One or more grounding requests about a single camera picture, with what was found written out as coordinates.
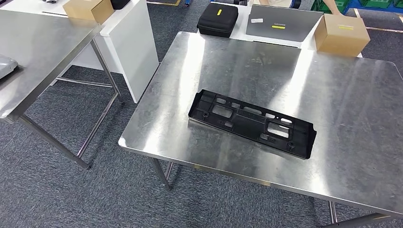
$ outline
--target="rectangular slot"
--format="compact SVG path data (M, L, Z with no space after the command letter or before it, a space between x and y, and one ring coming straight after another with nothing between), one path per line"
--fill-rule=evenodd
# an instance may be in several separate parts
M276 117L275 115L272 115L270 113L266 113L265 117L270 118L270 119L274 119L274 117Z
M270 122L267 126L267 131L288 138L289 128Z
M215 105L212 110L213 113L230 118L232 115L232 110L221 105Z
M281 118L280 121L281 121L283 124L287 124L287 125L292 124L292 121L291 121L291 120L288 120L288 119Z
M233 108L239 108L239 107L240 107L240 104L237 104L237 103L232 102L231 107L233 107Z
M231 123L231 122L226 121L224 125L227 126L227 127L232 127L234 124Z
M224 99L222 99L222 98L217 98L217 99L215 99L215 101L217 102L217 103L220 103L220 104L225 104L227 101L226 100L224 100Z
M261 111L259 111L259 110L256 110L256 109L254 109L254 108L249 108L249 107L243 107L243 110L245 110L245 111L248 111L248 112L250 112L250 113L255 113L255 114L258 114L258 115L262 115L262 112Z

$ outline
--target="white table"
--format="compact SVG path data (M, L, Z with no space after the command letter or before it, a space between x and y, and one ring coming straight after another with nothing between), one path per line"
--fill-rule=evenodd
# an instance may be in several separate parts
M67 17L63 5L68 0L49 4L40 0L12 0L0 6L10 10L57 17ZM145 0L131 0L116 10L102 24L95 41L110 71L123 74L134 102L138 102L155 70L158 57ZM91 46L87 46L61 73L71 65L102 70Z
M307 37L305 38L305 40L303 42L251 36L251 35L246 35L246 27L248 25L248 18L249 18L249 14L250 14L250 10L252 9L252 6L232 5L232 4L226 4L226 3L223 3L223 4L236 6L238 8L239 16L238 16L237 22L235 24L234 30L232 31L232 34L230 36L231 39L239 39L239 40L245 40L245 41L258 41L258 42L278 44L278 45L296 47L296 48L300 48L300 49L307 49L307 50L313 50L313 51L317 50L316 44L315 44L314 32L315 32L315 29L316 29L317 25L319 24L320 20L318 20L316 25L312 28L312 30L310 31L310 33L307 35Z

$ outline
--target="metal table top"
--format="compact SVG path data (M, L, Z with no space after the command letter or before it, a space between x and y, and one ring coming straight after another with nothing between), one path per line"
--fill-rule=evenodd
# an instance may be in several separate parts
M207 89L312 122L303 160L189 120ZM403 214L403 80L381 60L179 33L119 145L264 185Z
M0 79L0 120L15 121L100 31L94 21L0 10L0 54L19 69Z

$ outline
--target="black zippered case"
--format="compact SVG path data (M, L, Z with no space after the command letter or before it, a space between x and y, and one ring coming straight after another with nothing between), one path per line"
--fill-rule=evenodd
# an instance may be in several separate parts
M237 7L210 3L200 16L197 28L200 34L229 38L237 19Z

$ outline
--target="cardboard box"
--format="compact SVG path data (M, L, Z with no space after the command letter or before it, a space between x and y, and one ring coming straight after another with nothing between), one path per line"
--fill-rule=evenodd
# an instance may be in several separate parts
M318 51L354 56L370 41L361 18L325 14L315 30Z
M111 0L70 0L63 8L69 18L94 20L100 24L114 12Z

